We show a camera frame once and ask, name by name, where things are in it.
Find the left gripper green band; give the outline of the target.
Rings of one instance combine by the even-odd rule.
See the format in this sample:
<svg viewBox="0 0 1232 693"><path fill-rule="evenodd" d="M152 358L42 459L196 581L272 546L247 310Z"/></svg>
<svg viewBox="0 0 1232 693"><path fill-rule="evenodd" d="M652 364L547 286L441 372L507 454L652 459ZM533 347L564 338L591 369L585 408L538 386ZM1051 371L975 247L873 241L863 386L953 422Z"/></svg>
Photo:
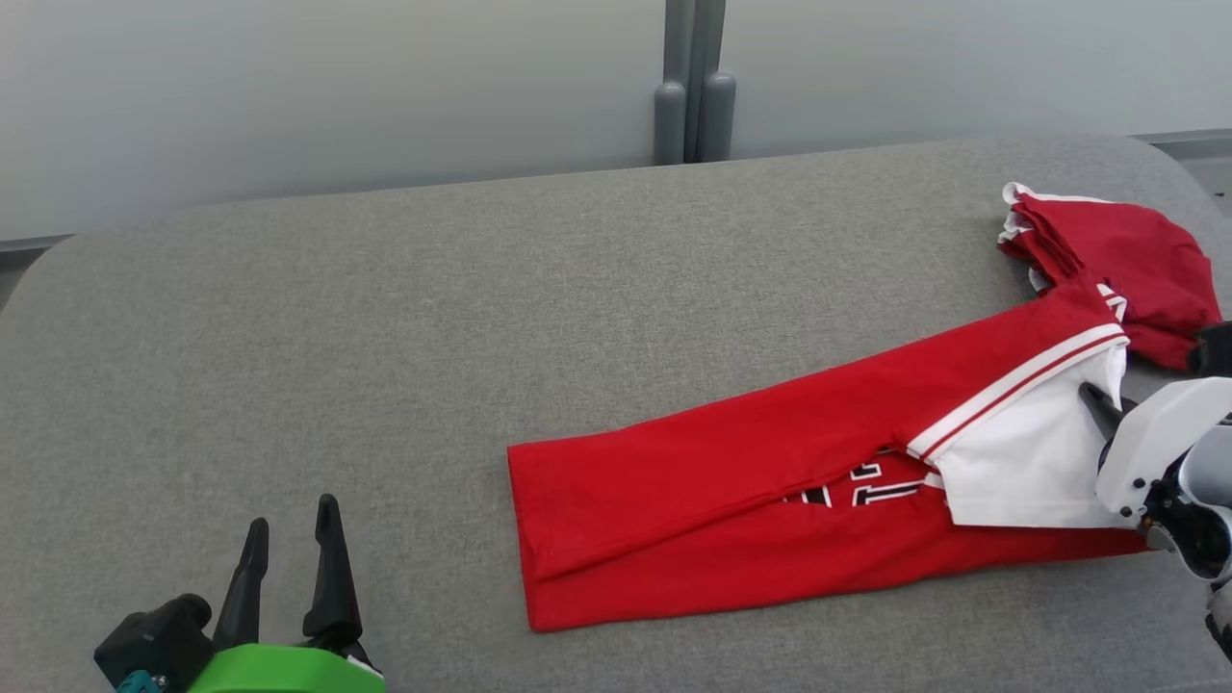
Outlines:
<svg viewBox="0 0 1232 693"><path fill-rule="evenodd" d="M386 692L386 677L359 642L363 626L342 511L330 493L318 501L314 539L320 560L302 634L294 645L257 642L270 527L257 517L246 531L216 623L213 658L190 692Z"/></svg>

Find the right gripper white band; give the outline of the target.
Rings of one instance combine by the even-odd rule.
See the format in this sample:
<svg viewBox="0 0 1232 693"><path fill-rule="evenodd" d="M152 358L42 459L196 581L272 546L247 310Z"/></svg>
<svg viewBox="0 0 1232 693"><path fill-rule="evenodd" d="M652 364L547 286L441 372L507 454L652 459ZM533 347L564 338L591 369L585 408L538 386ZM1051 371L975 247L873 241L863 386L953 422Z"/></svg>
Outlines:
<svg viewBox="0 0 1232 693"><path fill-rule="evenodd" d="M1151 483L1165 478L1167 469L1230 413L1231 380L1170 382L1140 404L1083 383L1079 398L1096 429L1115 432L1096 474L1096 499L1126 527L1136 527Z"/></svg>

